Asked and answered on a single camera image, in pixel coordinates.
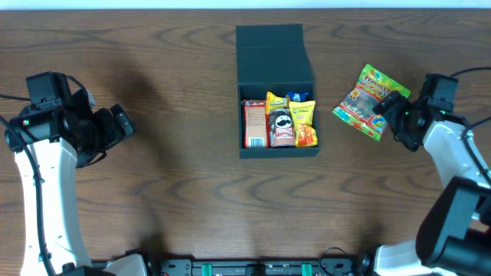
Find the Haribo gummy worms bag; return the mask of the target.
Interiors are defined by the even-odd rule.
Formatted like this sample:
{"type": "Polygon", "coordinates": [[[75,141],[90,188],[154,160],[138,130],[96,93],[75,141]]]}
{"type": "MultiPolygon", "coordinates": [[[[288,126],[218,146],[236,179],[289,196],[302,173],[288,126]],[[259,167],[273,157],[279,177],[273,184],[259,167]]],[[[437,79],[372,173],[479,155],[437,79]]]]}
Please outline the Haribo gummy worms bag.
{"type": "Polygon", "coordinates": [[[410,90],[406,87],[366,64],[354,89],[333,109],[333,114],[372,139],[380,141],[387,121],[377,115],[373,108],[392,91],[398,91],[405,97],[410,96],[410,90]]]}

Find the yellow candy packet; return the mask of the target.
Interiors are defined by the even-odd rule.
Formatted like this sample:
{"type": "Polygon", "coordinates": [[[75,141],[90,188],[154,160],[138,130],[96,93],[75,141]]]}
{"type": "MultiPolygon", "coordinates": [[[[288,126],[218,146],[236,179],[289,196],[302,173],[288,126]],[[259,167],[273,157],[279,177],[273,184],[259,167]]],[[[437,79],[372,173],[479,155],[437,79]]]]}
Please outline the yellow candy packet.
{"type": "Polygon", "coordinates": [[[273,110],[288,108],[288,99],[286,97],[278,97],[273,92],[268,91],[265,101],[265,112],[270,114],[273,110]]]}
{"type": "Polygon", "coordinates": [[[313,147],[318,145],[318,137],[313,127],[315,101],[289,102],[289,110],[295,128],[295,146],[313,147]]]}

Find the blue cookie packet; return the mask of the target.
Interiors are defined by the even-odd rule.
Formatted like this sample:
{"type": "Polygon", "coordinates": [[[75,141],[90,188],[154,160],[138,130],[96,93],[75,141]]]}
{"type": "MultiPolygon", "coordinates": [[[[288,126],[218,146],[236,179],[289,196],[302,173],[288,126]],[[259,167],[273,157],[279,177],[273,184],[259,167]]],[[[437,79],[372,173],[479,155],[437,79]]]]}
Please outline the blue cookie packet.
{"type": "Polygon", "coordinates": [[[294,101],[294,102],[305,102],[309,100],[310,93],[309,92],[294,92],[294,91],[289,91],[287,93],[287,98],[289,101],[294,101]]]}

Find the small Pringles can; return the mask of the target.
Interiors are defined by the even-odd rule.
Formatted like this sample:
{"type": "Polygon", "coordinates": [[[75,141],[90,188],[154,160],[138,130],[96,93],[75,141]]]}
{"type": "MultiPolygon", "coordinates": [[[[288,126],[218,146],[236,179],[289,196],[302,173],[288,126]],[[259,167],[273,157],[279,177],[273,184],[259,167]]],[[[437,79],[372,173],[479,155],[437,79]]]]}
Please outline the small Pringles can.
{"type": "Polygon", "coordinates": [[[271,148],[295,145],[295,128],[289,109],[279,108],[269,113],[269,136],[271,148]]]}

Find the black gift box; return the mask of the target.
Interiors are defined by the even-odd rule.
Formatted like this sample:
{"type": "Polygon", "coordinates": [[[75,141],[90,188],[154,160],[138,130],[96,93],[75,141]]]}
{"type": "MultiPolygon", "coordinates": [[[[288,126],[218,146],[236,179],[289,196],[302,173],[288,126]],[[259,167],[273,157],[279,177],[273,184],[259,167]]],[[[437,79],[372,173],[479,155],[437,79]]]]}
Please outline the black gift box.
{"type": "Polygon", "coordinates": [[[264,100],[266,93],[284,97],[306,93],[315,99],[315,79],[301,25],[238,25],[236,27],[239,157],[268,159],[313,157],[321,146],[245,148],[244,100],[264,100]]]}

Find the red snack box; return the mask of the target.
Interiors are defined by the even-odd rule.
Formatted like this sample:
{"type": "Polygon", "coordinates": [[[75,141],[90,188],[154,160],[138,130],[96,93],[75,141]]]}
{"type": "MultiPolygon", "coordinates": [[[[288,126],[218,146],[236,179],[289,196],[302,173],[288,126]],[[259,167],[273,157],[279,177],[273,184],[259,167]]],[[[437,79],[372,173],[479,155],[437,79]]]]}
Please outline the red snack box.
{"type": "Polygon", "coordinates": [[[244,100],[242,102],[245,123],[244,147],[267,147],[267,121],[264,100],[244,100]]]}

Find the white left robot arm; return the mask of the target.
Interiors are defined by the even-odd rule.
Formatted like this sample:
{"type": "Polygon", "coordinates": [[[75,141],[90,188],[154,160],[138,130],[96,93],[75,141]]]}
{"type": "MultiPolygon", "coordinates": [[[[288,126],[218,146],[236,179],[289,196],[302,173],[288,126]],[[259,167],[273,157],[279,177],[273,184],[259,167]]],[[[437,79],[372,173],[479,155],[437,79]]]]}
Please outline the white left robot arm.
{"type": "Polygon", "coordinates": [[[25,254],[21,276],[144,276],[139,254],[93,266],[84,246],[75,189],[75,150],[65,140],[42,140],[15,154],[25,210],[25,254]]]}

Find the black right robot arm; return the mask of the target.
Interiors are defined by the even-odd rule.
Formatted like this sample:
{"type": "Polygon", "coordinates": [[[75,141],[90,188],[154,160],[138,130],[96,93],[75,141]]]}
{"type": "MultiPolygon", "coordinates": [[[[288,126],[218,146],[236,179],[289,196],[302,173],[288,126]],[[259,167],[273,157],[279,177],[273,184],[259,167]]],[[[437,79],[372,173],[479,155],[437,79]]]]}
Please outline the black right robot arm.
{"type": "Polygon", "coordinates": [[[448,97],[424,94],[411,103],[398,92],[375,108],[397,140],[431,156],[443,191],[417,237],[376,250],[376,275],[488,275],[490,233],[470,228],[490,224],[490,171],[473,142],[472,125],[450,111],[448,97]]]}

